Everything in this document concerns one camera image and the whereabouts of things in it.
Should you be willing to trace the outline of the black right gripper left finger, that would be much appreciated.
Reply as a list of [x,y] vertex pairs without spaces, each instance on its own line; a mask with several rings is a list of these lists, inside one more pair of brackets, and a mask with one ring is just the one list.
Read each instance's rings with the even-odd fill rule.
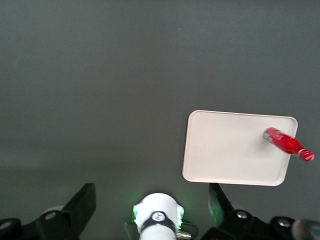
[[96,186],[94,183],[85,183],[62,208],[63,216],[77,237],[80,237],[86,228],[96,206]]

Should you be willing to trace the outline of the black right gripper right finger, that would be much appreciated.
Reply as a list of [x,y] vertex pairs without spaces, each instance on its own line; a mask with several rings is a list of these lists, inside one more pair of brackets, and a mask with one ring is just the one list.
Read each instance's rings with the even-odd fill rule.
[[234,207],[218,183],[210,183],[208,191],[208,209],[214,225],[221,225],[234,211]]

